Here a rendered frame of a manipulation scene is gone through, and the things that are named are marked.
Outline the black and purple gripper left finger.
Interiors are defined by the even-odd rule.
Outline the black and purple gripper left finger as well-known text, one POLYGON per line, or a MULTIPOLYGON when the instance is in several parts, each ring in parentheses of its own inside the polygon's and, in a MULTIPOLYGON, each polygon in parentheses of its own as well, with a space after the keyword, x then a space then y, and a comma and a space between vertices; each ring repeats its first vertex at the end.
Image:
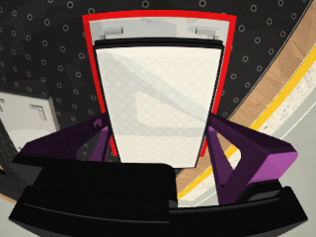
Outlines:
POLYGON ((77 150, 100 131, 88 161, 106 162, 112 137, 106 113, 27 142, 20 152, 77 160, 77 150))

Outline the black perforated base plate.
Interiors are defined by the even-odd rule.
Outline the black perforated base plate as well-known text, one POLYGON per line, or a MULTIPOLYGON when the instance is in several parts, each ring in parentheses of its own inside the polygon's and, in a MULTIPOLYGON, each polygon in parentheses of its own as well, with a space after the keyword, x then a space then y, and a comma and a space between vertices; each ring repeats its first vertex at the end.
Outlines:
MULTIPOLYGON (((226 14, 237 18, 217 115, 230 119, 272 66, 312 2, 0 0, 0 89, 52 97, 62 130, 102 113, 82 16, 133 10, 226 14)), ((15 201, 27 186, 10 167, 17 154, 0 119, 0 194, 15 201)))

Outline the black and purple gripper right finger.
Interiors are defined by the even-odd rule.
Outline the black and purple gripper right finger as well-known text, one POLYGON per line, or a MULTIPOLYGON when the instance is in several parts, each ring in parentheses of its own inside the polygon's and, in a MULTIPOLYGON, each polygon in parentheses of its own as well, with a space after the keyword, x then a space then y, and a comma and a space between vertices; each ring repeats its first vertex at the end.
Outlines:
POLYGON ((233 203, 251 184, 278 180, 298 156, 290 143, 214 113, 210 114, 205 138, 218 204, 233 203), (241 159, 234 171, 216 131, 240 150, 241 159))

